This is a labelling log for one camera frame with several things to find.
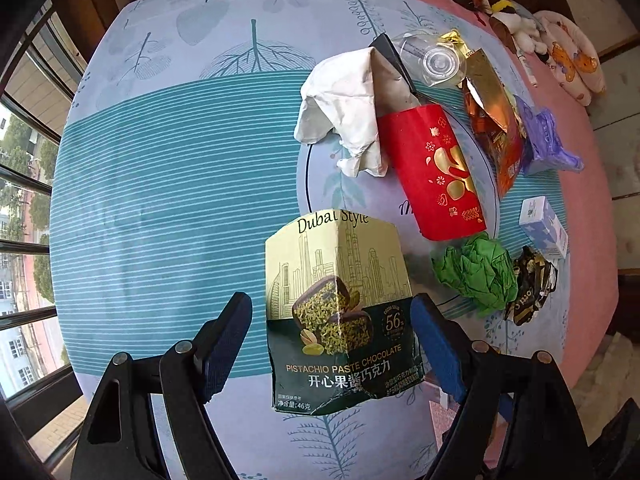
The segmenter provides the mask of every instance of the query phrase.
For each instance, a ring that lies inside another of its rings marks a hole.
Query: red envelope
[[[465,157],[440,105],[379,117],[378,133],[422,236],[453,240],[486,229]]]

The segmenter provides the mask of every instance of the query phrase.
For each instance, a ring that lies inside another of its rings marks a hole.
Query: pistachio chocolate packaging
[[[393,224],[327,209],[285,225],[265,245],[277,411],[327,415],[422,381]]]

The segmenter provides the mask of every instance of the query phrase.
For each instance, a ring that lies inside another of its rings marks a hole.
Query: building window
[[[33,374],[31,373],[31,367],[25,366],[24,368],[20,368],[18,370],[18,374],[20,375],[20,379],[22,380],[22,384],[27,386],[28,384],[33,383]]]
[[[11,282],[0,282],[0,300],[11,299]]]
[[[11,355],[14,356],[14,359],[24,355],[24,346],[22,345],[21,337],[14,339],[13,341],[9,341],[9,346],[11,347]]]

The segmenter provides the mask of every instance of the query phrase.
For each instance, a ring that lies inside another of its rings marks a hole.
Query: clear plastic cup
[[[392,41],[412,79],[427,86],[456,86],[464,79],[465,57],[437,36],[414,31]]]

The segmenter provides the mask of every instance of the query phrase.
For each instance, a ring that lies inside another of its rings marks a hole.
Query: city skyline illustration
[[[313,251],[312,261],[307,234],[300,234],[298,261],[281,262],[279,272],[271,285],[267,298],[268,319],[292,317],[291,309],[294,302],[314,283],[332,274],[340,276],[351,294],[357,290],[360,293],[360,302],[364,306],[386,303],[411,295],[408,279],[401,282],[398,275],[396,258],[390,256],[386,266],[382,266],[374,248],[365,250],[363,254],[353,227],[347,227],[346,246],[336,247],[329,263],[325,263],[325,252],[327,251],[322,249]]]

